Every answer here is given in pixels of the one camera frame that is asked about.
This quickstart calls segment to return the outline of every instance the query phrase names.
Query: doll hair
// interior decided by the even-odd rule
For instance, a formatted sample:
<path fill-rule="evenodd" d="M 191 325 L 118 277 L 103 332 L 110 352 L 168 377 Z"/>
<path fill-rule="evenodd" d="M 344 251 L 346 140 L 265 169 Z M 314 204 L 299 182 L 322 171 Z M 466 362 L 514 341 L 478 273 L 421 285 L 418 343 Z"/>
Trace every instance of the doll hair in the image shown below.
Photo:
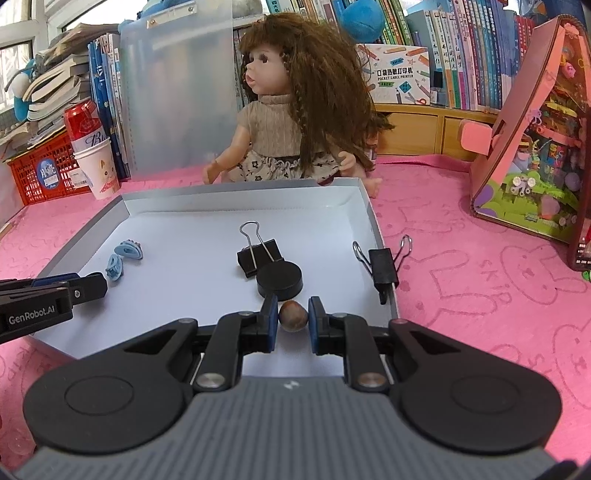
<path fill-rule="evenodd" d="M 329 24 L 317 24 L 296 13 L 269 15 L 255 22 L 240 41 L 241 81 L 250 101 L 257 95 L 246 84 L 246 65 L 252 61 L 250 52 L 264 44 L 281 53 L 289 75 L 289 112 L 301 130 L 304 171 L 312 167 L 315 147 L 329 152 L 330 144 L 354 154 L 366 170 L 373 170 L 365 154 L 366 140 L 392 126 L 375 111 L 353 41 Z"/>

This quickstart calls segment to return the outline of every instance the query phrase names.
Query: doll dress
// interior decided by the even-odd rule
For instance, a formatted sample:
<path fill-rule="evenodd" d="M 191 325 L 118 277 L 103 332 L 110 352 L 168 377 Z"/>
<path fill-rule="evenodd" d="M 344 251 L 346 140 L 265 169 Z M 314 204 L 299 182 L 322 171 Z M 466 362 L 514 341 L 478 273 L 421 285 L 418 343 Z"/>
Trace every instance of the doll dress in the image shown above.
<path fill-rule="evenodd" d="M 301 132 L 289 114 L 291 95 L 261 95 L 238 113 L 238 124 L 251 136 L 251 149 L 232 169 L 232 181 L 291 180 L 310 178 L 322 183 L 339 171 L 339 163 L 321 148 L 313 168 L 303 174 L 300 160 Z"/>

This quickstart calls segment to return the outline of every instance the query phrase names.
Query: red plastic basket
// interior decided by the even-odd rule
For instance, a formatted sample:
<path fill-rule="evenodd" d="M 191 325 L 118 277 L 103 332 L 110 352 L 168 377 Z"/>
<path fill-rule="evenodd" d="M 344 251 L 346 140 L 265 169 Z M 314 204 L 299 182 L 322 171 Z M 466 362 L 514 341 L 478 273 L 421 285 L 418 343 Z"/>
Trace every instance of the red plastic basket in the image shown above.
<path fill-rule="evenodd" d="M 75 189 L 68 176 L 78 163 L 65 130 L 13 158 L 8 165 L 25 205 L 90 191 L 87 186 Z"/>

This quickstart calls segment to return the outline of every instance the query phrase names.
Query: window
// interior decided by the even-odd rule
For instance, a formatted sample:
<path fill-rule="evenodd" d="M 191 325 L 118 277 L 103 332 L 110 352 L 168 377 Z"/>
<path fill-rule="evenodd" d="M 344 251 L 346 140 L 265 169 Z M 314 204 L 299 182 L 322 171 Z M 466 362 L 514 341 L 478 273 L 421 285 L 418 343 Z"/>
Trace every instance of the window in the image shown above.
<path fill-rule="evenodd" d="M 0 27 L 31 19 L 31 0 L 8 0 L 0 7 Z"/>
<path fill-rule="evenodd" d="M 66 25 L 64 30 L 70 30 L 79 23 L 101 25 L 135 20 L 145 4 L 146 0 L 106 0 Z"/>
<path fill-rule="evenodd" d="M 25 25 L 31 23 L 30 19 L 31 0 L 8 0 L 0 7 L 0 30 L 7 36 L 0 38 L 3 46 L 0 49 L 0 112 L 14 103 L 12 92 L 10 89 L 5 92 L 4 87 L 17 70 L 27 66 L 33 54 L 32 41 L 23 42 L 27 36 L 21 36 Z"/>
<path fill-rule="evenodd" d="M 0 50 L 0 112 L 14 104 L 12 91 L 4 91 L 4 87 L 17 70 L 27 66 L 33 53 L 31 43 L 21 43 Z"/>

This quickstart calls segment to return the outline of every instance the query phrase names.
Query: black round puck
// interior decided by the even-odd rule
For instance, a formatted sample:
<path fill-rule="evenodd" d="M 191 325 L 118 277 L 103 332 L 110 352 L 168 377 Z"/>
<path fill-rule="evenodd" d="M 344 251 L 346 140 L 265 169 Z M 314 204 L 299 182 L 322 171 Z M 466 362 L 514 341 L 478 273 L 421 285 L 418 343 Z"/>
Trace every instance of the black round puck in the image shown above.
<path fill-rule="evenodd" d="M 279 301 L 291 300 L 304 287 L 300 267 L 285 260 L 262 267 L 256 273 L 256 284 L 261 297 L 273 293 Z"/>

